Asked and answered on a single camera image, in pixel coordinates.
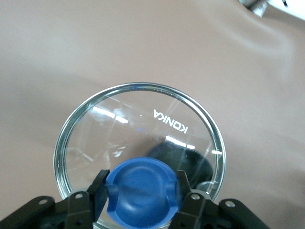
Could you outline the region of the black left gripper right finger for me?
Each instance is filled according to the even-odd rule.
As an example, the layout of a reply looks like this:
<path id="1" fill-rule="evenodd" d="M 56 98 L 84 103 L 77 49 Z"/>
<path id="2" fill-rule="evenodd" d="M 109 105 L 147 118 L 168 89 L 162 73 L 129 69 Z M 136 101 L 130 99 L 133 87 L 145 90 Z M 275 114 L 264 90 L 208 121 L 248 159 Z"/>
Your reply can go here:
<path id="1" fill-rule="evenodd" d="M 219 204 L 191 189 L 185 171 L 176 172 L 183 205 L 172 218 L 172 229 L 268 229 L 246 205 L 237 199 L 223 199 Z"/>

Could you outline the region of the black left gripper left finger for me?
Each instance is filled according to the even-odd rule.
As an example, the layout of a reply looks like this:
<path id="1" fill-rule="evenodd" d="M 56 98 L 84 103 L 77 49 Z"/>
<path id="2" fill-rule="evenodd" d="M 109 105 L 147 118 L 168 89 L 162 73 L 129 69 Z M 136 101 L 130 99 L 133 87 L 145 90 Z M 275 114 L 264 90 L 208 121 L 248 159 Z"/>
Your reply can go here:
<path id="1" fill-rule="evenodd" d="M 60 202 L 39 196 L 0 221 L 2 229 L 92 229 L 105 206 L 109 170 L 101 170 L 86 191 L 77 191 Z"/>

